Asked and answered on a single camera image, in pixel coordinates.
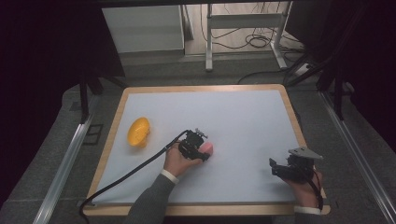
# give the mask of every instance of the human hand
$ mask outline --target human hand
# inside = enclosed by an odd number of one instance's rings
[[[319,171],[314,172],[315,174],[312,177],[312,181],[314,182],[315,186],[317,186],[318,190],[321,190],[323,175]],[[282,180],[291,186],[294,196],[301,207],[318,208],[317,195],[308,183],[299,184],[283,178]]]
[[[163,164],[163,169],[175,177],[184,174],[190,167],[203,162],[201,159],[188,160],[184,158],[178,150],[178,144],[179,143],[173,144],[166,151],[165,163]]]

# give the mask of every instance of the pink ball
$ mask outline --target pink ball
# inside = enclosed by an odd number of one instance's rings
[[[209,142],[205,142],[203,145],[200,146],[200,148],[198,148],[198,151],[212,155],[213,154],[213,145]]]

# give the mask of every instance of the gray floor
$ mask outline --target gray floor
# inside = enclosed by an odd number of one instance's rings
[[[164,57],[153,60],[141,58],[133,63],[122,58],[125,78],[120,80],[131,86],[172,85],[223,85],[235,84],[252,72],[275,71],[277,64],[271,53],[251,55],[217,55],[214,71],[205,72],[203,57]],[[264,73],[243,80],[242,84],[281,83],[280,73]],[[101,79],[105,91],[101,96],[92,126],[103,127],[98,143],[96,136],[87,136],[80,148],[72,172],[67,179],[49,223],[84,223],[78,216],[77,203],[87,195],[93,174],[103,150],[106,136],[114,118],[122,89]],[[332,211],[325,223],[388,223],[379,209],[371,191],[367,188],[351,154],[336,130],[323,101],[315,91],[317,77],[311,77],[295,88],[289,89],[290,100],[300,117],[308,146],[325,160],[317,162],[324,174],[323,187]],[[64,93],[63,107],[53,127],[29,166],[18,186],[0,211],[0,223],[32,223],[46,196],[64,153],[78,126],[78,87]],[[376,131],[356,111],[345,97],[343,112],[353,136],[363,154],[387,189],[391,199],[396,199],[396,157]],[[290,217],[250,217],[234,219],[234,223],[293,223]],[[121,223],[123,217],[90,217],[91,223]],[[227,218],[207,219],[203,223],[226,223]],[[197,223],[194,220],[169,221],[168,223]]]

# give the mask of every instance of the gray sleeve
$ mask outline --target gray sleeve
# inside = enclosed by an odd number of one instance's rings
[[[323,217],[321,215],[306,214],[306,213],[295,213],[294,224],[319,224],[323,223]]]
[[[168,198],[174,186],[166,176],[158,175],[151,187],[136,200],[123,224],[163,223]]]

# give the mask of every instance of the table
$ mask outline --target table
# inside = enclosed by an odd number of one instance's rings
[[[117,130],[120,127],[120,120],[125,104],[130,93],[158,93],[158,92],[239,92],[239,91],[278,91],[283,104],[286,108],[287,116],[295,134],[297,143],[300,147],[305,146],[305,140],[300,130],[298,121],[292,110],[289,97],[281,85],[246,85],[246,86],[189,86],[189,87],[146,87],[146,88],[128,88],[124,91],[120,104],[113,120],[105,148],[99,161],[95,176],[92,181],[88,197],[98,190],[101,177],[104,174],[107,161],[111,154],[112,146],[115,144]],[[168,206],[166,215],[168,216],[276,216],[292,215],[293,203],[221,203],[221,204],[171,204]],[[125,216],[130,210],[131,205],[126,204],[97,204],[96,206],[86,206],[84,213],[88,216]],[[330,206],[325,205],[322,213],[328,214]]]

